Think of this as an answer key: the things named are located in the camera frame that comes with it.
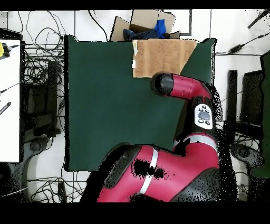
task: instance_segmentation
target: yellow device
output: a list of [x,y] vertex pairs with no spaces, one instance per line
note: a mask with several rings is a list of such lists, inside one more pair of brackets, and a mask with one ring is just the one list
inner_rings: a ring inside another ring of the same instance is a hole
[[4,54],[4,48],[3,45],[0,43],[0,57],[2,57]]
[[11,49],[6,45],[6,43],[0,43],[0,60],[8,58],[10,56],[10,51]]

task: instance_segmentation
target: blue cloth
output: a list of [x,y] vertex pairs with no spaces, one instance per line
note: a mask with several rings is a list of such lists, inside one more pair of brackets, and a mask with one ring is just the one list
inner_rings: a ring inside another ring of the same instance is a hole
[[132,40],[147,40],[147,39],[158,39],[157,32],[152,29],[148,31],[143,31],[140,33],[134,33],[131,30],[123,30],[124,40],[132,41]]
[[155,31],[158,34],[158,38],[164,38],[163,34],[166,33],[165,20],[158,20],[157,25],[155,26]]

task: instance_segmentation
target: white desk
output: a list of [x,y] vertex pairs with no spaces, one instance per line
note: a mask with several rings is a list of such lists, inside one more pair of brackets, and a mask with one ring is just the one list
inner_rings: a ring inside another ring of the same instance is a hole
[[[20,44],[18,40],[1,40],[8,46]],[[10,57],[0,60],[0,91],[20,82],[20,46],[12,49]],[[0,115],[0,162],[19,162],[20,152],[20,85],[0,96],[0,110],[11,105]]]

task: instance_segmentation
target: red robot arm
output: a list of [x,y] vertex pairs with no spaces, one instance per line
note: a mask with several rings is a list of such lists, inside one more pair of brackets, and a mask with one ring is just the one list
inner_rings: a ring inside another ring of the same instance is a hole
[[126,145],[97,202],[130,202],[139,194],[165,202],[215,201],[220,176],[211,94],[198,80],[166,72],[152,77],[151,89],[187,100],[185,128],[172,151]]

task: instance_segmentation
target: green mat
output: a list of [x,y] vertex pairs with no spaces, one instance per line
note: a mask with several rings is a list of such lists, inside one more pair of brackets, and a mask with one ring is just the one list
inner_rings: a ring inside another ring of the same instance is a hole
[[[214,42],[197,44],[183,76],[211,83]],[[149,78],[132,77],[131,42],[77,42],[65,36],[66,57],[65,170],[94,171],[121,142],[172,148],[184,102],[156,96]]]
[[261,56],[262,70],[265,78],[262,82],[262,91],[264,93],[263,105],[263,132],[262,143],[263,157],[265,164],[261,167],[251,169],[251,175],[257,178],[270,178],[270,51]]

